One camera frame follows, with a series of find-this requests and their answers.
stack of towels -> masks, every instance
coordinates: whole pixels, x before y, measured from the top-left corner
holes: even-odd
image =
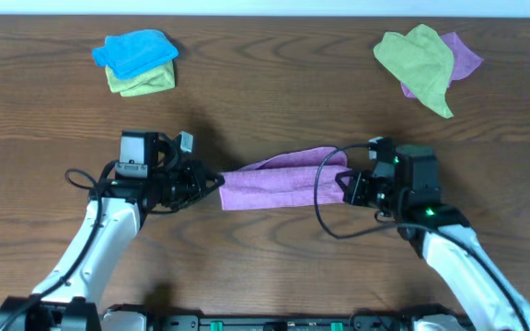
[[[106,68],[109,89],[135,97],[175,87],[173,59],[179,52],[165,34],[154,29],[106,37],[93,59]]]

green towel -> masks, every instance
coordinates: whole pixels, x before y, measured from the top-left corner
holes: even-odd
[[[109,90],[113,93],[120,92],[123,97],[136,97],[175,87],[173,61],[161,64],[131,79],[116,78],[113,71],[106,66],[106,76]]]
[[[423,105],[446,119],[453,117],[445,102],[453,52],[435,30],[420,24],[406,37],[386,32],[382,42],[375,45],[374,55]]]

wood grain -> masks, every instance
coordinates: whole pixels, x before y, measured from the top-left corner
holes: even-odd
[[[444,120],[403,97],[372,48],[423,22],[457,31],[486,59],[454,82]],[[161,29],[181,51],[178,86],[112,95],[91,49],[107,35]],[[123,128],[196,135],[198,157],[232,170],[275,154],[389,135],[434,146],[446,201],[474,224],[530,300],[530,20],[453,18],[0,17],[0,304],[47,275],[82,221],[63,182],[97,174]],[[352,166],[365,165],[351,154]],[[348,232],[370,211],[325,206]],[[206,314],[349,314],[454,296],[393,233],[336,242],[312,208],[224,212],[217,195],[151,217],[102,307],[146,302]]]

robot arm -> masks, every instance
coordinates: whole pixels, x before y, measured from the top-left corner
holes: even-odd
[[[369,149],[377,160],[373,172],[337,175],[344,201],[392,216],[402,238],[444,279],[477,330],[520,330],[523,324],[530,329],[530,303],[496,268],[464,215],[441,203],[433,149],[394,146],[388,138],[372,141]]]
[[[171,141],[162,133],[124,131],[120,160],[109,163],[98,182],[90,178],[95,185],[88,188],[89,203],[77,235],[30,298],[6,299],[0,308],[0,330],[101,330],[96,307],[146,216],[184,209],[225,182],[200,161],[184,159],[192,146],[193,136],[186,132]],[[159,154],[164,155],[160,161]],[[109,179],[114,166],[115,178]],[[67,180],[75,185],[69,171]],[[168,210],[154,211],[158,204]],[[122,321],[122,329],[136,330],[132,323],[144,321],[140,330],[146,330],[147,320],[139,314],[126,314],[126,320],[130,322]]]

crumpled cloth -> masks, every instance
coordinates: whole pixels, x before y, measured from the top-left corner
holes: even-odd
[[[322,160],[336,150],[318,147],[277,155],[233,172],[225,172],[220,187],[223,211],[243,211],[314,205],[314,180]],[[331,157],[320,174],[318,203],[342,203],[335,182],[338,173],[350,170],[343,152]]]
[[[454,56],[435,30],[420,24],[406,36],[386,32],[375,45],[374,55],[424,106],[446,119],[453,117],[445,91]]]
[[[462,80],[468,77],[474,72],[474,70],[478,69],[482,62],[484,62],[484,59],[477,56],[466,46],[466,44],[463,43],[463,41],[461,41],[461,39],[459,39],[456,32],[444,34],[441,36],[441,40],[443,40],[447,47],[453,52],[454,58],[453,73],[451,74],[451,78],[449,78],[448,87],[451,86],[451,81]],[[404,83],[400,83],[400,85],[402,86],[402,92],[404,92],[406,97],[416,98]]]

